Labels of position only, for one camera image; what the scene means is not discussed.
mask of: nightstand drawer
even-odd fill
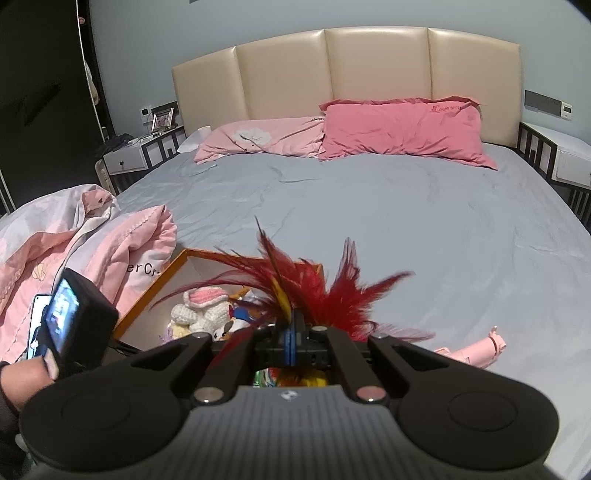
[[[583,187],[591,186],[591,160],[563,151],[559,151],[557,157],[557,180]]]
[[[142,145],[126,145],[109,152],[103,157],[109,174],[117,175],[130,171],[147,170],[148,165],[142,152]]]

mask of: light pink pillow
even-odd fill
[[[204,163],[234,153],[275,153],[318,157],[324,136],[324,118],[244,120],[216,128],[199,145],[195,161]]]
[[[333,100],[320,109],[326,113],[321,160],[409,154],[497,169],[483,152],[478,103],[469,98]]]

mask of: dark wardrobe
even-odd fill
[[[78,16],[76,0],[0,0],[2,214],[48,193],[98,183],[95,152],[103,135]]]

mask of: thermostat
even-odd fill
[[[569,103],[562,102],[562,108],[560,109],[560,117],[571,120],[573,117],[573,106]]]

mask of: nightstand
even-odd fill
[[[147,137],[107,153],[103,160],[117,194],[175,157],[178,146],[185,138],[181,125],[156,137]]]
[[[591,223],[591,146],[570,135],[521,122],[517,150],[549,184],[570,191],[565,201],[588,229]]]

